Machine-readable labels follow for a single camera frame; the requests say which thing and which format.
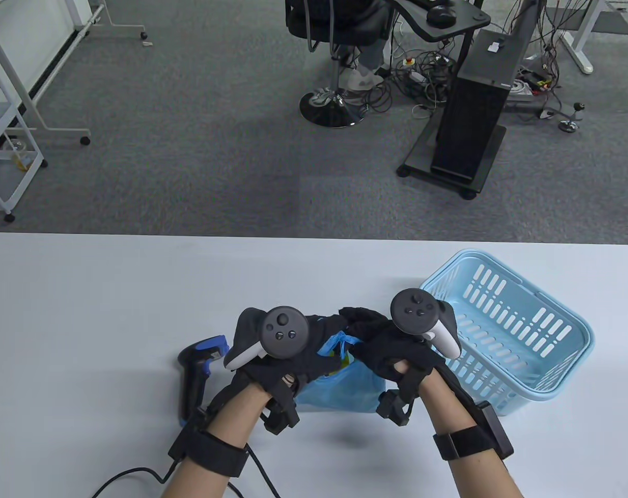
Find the person's right hand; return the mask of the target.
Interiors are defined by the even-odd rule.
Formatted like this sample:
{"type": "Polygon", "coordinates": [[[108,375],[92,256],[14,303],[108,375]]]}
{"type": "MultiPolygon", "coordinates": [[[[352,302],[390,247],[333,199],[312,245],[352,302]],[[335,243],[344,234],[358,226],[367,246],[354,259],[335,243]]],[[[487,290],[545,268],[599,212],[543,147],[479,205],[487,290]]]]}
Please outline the person's right hand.
{"type": "Polygon", "coordinates": [[[352,347],[353,355],[378,376],[395,382],[404,403],[414,400],[423,384],[426,401],[439,407],[454,405],[453,391],[440,374],[445,362],[427,342],[405,334],[370,309],[345,307],[339,312],[350,335],[360,339],[352,347]]]}

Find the person's left hand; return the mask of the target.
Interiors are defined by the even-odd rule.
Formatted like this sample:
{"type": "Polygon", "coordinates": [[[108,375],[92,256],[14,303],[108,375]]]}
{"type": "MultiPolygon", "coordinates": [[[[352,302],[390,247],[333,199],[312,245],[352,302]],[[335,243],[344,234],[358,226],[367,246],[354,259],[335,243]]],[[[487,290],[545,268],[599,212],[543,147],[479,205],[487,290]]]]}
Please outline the person's left hand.
{"type": "Polygon", "coordinates": [[[307,384],[341,368],[339,355],[320,351],[347,325],[340,314],[306,316],[290,306],[247,308],[238,318],[224,367],[246,375],[286,406],[307,384]]]}

